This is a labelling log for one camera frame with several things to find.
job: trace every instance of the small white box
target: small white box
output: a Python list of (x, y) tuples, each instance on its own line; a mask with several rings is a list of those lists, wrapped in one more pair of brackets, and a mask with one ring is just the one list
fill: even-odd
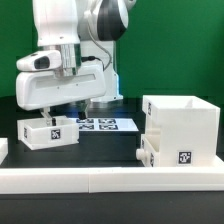
[(65, 116), (55, 119), (56, 126), (48, 126), (46, 118), (18, 121), (18, 139), (31, 150), (78, 143), (78, 124)]

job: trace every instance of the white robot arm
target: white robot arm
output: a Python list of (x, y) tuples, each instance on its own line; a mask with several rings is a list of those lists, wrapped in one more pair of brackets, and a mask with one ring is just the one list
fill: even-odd
[(18, 105), (25, 110), (82, 101), (106, 92), (98, 60), (82, 63), (80, 38), (116, 41), (136, 0), (33, 0), (38, 51), (17, 61)]

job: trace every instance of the white box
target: white box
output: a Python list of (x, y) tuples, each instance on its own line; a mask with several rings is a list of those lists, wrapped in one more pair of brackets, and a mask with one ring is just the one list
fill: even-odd
[(65, 116), (55, 119), (56, 126), (48, 126), (46, 118), (18, 121), (18, 139), (31, 150), (78, 143), (78, 124)]
[(0, 138), (0, 164), (8, 155), (8, 140), (7, 138)]
[(144, 96), (145, 166), (212, 166), (220, 109), (194, 96)]

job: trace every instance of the green background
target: green background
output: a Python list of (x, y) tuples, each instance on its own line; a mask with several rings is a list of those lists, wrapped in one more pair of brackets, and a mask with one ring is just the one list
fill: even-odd
[[(16, 60), (36, 50), (32, 1), (1, 0), (0, 15), (0, 96), (8, 96)], [(125, 97), (196, 95), (223, 107), (223, 0), (138, 0), (117, 48)]]

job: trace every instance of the black tabletop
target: black tabletop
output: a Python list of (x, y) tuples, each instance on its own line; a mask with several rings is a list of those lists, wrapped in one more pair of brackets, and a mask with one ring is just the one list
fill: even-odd
[[(17, 140), (17, 120), (41, 117), (25, 112), (15, 97), (0, 99), (0, 137), (9, 154), (1, 168), (139, 167), (135, 150), (144, 133), (141, 99), (122, 106), (91, 109), (89, 117), (132, 118), (139, 132), (80, 133), (79, 144), (31, 151)], [(52, 108), (51, 114), (76, 117), (73, 105)], [(222, 128), (219, 156), (223, 157)], [(97, 194), (0, 195), (0, 223), (224, 223), (224, 192), (135, 192)]]

